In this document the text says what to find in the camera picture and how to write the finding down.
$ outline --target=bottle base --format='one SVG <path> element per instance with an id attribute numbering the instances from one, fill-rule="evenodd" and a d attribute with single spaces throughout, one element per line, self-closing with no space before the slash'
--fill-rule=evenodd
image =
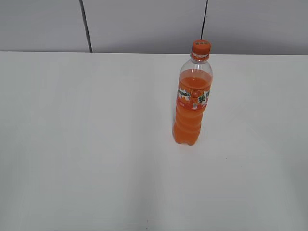
<path id="1" fill-rule="evenodd" d="M 196 144 L 200 132 L 196 134 L 189 134 L 178 129 L 176 124 L 173 126 L 173 138 L 178 144 L 187 144 L 188 146 L 193 146 Z"/>

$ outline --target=black line on wall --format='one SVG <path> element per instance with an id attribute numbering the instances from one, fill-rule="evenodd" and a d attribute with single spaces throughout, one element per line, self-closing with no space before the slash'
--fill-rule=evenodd
<path id="1" fill-rule="evenodd" d="M 86 13 L 85 13 L 85 7 L 83 5 L 83 0 L 79 0 L 79 3 L 80 3 L 81 12 L 82 12 L 83 24 L 84 24 L 85 30 L 86 30 L 86 36 L 87 36 L 89 51 L 90 51 L 90 53 L 93 53 L 89 29 L 88 29 L 88 23 L 87 23 L 87 18 L 86 18 Z"/>
<path id="2" fill-rule="evenodd" d="M 204 27 L 205 27 L 205 19 L 206 19 L 206 13 L 207 13 L 207 5 L 208 5 L 208 0 L 206 0 L 206 5 L 205 5 L 204 19 L 203 19 L 203 23 L 202 23 L 201 40 L 203 39 L 203 32 L 204 32 Z"/>

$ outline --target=gray wall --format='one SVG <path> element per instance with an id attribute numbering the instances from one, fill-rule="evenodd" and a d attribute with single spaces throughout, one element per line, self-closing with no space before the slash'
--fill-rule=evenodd
<path id="1" fill-rule="evenodd" d="M 189 53 L 205 0 L 83 0 L 94 52 Z M 308 0 L 209 0 L 216 54 L 308 54 Z M 79 0 L 1 0 L 0 51 L 89 52 Z"/>
<path id="2" fill-rule="evenodd" d="M 0 0 L 0 51 L 89 52 L 78 0 Z"/>

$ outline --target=orange liquid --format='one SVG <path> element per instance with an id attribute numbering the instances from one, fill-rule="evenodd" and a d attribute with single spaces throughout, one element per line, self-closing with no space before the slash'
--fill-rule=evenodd
<path id="1" fill-rule="evenodd" d="M 209 91 L 212 84 L 212 76 L 201 70 L 186 70 L 180 74 L 180 82 L 186 89 L 205 89 Z M 176 121 L 173 127 L 174 139 L 177 143 L 194 145 L 200 135 L 203 112 L 205 108 L 199 110 L 189 110 L 182 107 L 177 101 Z"/>

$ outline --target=orange soda bottle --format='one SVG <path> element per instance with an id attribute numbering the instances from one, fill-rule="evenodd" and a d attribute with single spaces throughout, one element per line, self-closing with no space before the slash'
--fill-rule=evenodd
<path id="1" fill-rule="evenodd" d="M 194 145 L 200 135 L 203 112 L 207 106 L 213 71 L 208 63 L 211 44 L 193 43 L 191 59 L 180 72 L 176 120 L 173 136 L 177 143 Z"/>

